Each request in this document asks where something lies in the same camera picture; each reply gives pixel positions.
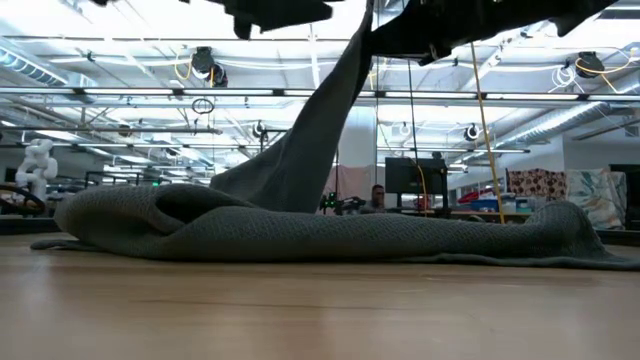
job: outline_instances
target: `gray knit blanket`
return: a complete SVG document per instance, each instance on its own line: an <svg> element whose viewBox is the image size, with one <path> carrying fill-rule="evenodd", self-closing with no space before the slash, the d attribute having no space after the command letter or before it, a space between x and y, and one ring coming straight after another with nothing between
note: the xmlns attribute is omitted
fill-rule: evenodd
<svg viewBox="0 0 640 360"><path fill-rule="evenodd" d="M196 185L103 187L56 210L77 241L33 249L175 261L417 261L640 270L608 253L585 214L550 204L524 225L403 215L315 215L340 134L371 65L372 1L332 73L276 144Z"/></svg>

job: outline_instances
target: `white humanoid robot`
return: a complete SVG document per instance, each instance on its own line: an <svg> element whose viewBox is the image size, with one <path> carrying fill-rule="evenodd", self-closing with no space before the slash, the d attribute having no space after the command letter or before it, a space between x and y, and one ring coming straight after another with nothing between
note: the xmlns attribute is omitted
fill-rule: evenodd
<svg viewBox="0 0 640 360"><path fill-rule="evenodd" d="M47 200L47 180L53 180L58 175L58 162L49 157L51 148L51 140L32 140L25 149L26 156L16 172L16 186L23 188L31 183L31 193L43 202Z"/></svg>

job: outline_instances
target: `person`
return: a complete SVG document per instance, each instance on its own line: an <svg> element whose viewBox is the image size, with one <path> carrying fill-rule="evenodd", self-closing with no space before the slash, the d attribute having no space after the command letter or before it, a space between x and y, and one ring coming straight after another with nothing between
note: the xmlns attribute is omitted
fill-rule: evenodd
<svg viewBox="0 0 640 360"><path fill-rule="evenodd" d="M362 207L361 214L384 213L384 186L380 184L373 185L371 188L371 200Z"/></svg>

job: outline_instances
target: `wooden floor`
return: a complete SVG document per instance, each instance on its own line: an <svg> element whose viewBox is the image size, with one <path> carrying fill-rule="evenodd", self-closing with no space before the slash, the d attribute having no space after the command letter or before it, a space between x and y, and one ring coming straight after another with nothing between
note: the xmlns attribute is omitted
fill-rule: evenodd
<svg viewBox="0 0 640 360"><path fill-rule="evenodd" d="M28 249L43 237L0 237L2 360L640 358L640 273Z"/></svg>

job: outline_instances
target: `patterned cloth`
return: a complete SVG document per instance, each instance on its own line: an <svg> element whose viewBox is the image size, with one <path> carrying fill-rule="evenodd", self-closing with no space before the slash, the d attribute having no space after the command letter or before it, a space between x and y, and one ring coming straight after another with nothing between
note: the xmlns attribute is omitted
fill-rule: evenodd
<svg viewBox="0 0 640 360"><path fill-rule="evenodd" d="M566 196L564 172L544 169L508 171L509 191L516 196L542 197L547 200L563 200Z"/></svg>
<svg viewBox="0 0 640 360"><path fill-rule="evenodd" d="M587 213L596 229L624 229L627 177L608 169L567 171L567 200Z"/></svg>

